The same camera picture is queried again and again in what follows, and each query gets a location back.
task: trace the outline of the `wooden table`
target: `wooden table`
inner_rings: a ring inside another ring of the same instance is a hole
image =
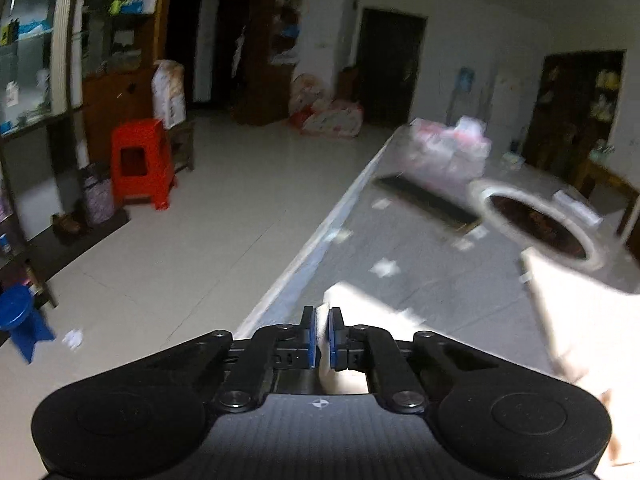
[[[626,224],[631,218],[636,202],[638,201],[638,197],[640,197],[640,192],[638,192],[638,190],[629,184],[624,178],[613,173],[609,168],[606,168],[597,162],[593,162],[591,159],[587,159],[578,169],[578,173],[574,181],[574,187],[583,196],[588,198],[596,184],[603,184],[604,186],[612,187],[629,200],[629,204],[626,207],[625,214],[623,215],[622,221],[620,222],[617,230],[617,234],[621,235],[625,230]]]

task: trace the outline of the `red plastic stool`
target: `red plastic stool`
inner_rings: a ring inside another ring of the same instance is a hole
[[[111,180],[118,206],[126,197],[149,196],[156,209],[168,209],[169,189],[177,181],[162,121],[132,121],[113,131]]]

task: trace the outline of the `plastic bag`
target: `plastic bag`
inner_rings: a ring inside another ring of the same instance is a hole
[[[169,130],[187,118],[182,85],[184,68],[180,63],[167,59],[161,59],[156,64],[158,68],[151,80],[154,117],[162,121],[165,130]]]
[[[416,119],[411,124],[411,160],[455,179],[482,176],[492,143],[484,137],[486,124],[462,117],[455,128]]]

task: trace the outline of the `round object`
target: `round object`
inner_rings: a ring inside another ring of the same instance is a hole
[[[244,408],[249,402],[251,402],[251,395],[239,390],[232,390],[221,394],[219,401],[220,404],[227,408]]]
[[[587,253],[580,240],[551,215],[510,196],[494,194],[489,197],[489,201],[496,211],[525,234],[564,256],[587,259]]]
[[[31,436],[46,467],[66,477],[142,478],[190,455],[205,427],[202,403],[184,386],[73,384],[40,403]]]
[[[29,287],[14,285],[0,296],[0,330],[19,326],[33,309],[33,296]]]
[[[491,409],[494,420],[520,435],[548,435],[562,428],[566,411],[561,404],[537,394],[510,394]]]
[[[401,408],[417,408],[424,403],[424,396],[411,390],[398,392],[393,395],[392,399]]]
[[[611,432],[595,397],[556,380],[455,386],[436,421],[443,444],[465,463],[532,480],[595,468]]]
[[[227,330],[214,330],[211,332],[211,335],[213,337],[224,337],[225,335],[231,335],[231,332],[228,332]]]
[[[562,183],[548,175],[537,175],[544,193],[560,189]],[[593,272],[607,262],[600,233],[584,228],[576,214],[540,195],[505,182],[481,178],[467,188],[470,205],[501,234],[534,247],[548,258],[572,269]]]

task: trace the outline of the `white bag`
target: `white bag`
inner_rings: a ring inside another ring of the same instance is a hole
[[[162,121],[165,130],[169,130],[187,118],[182,85],[184,68],[180,63],[167,59],[158,60],[156,65],[158,68],[151,80],[154,117]]]

